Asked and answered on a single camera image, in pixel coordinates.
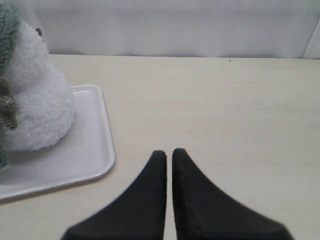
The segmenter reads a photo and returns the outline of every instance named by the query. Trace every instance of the beige table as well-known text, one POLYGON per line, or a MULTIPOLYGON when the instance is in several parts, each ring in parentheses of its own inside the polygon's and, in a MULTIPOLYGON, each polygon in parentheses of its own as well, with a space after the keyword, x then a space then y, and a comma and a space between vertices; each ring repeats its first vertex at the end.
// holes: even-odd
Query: beige table
MULTIPOLYGON (((320 61, 52 55, 74 85, 104 93, 116 164, 105 177, 0 205, 3 240, 58 240, 138 175, 153 150, 186 148, 219 187, 320 236, 320 61)), ((171 168, 165 240, 176 239, 171 168)))

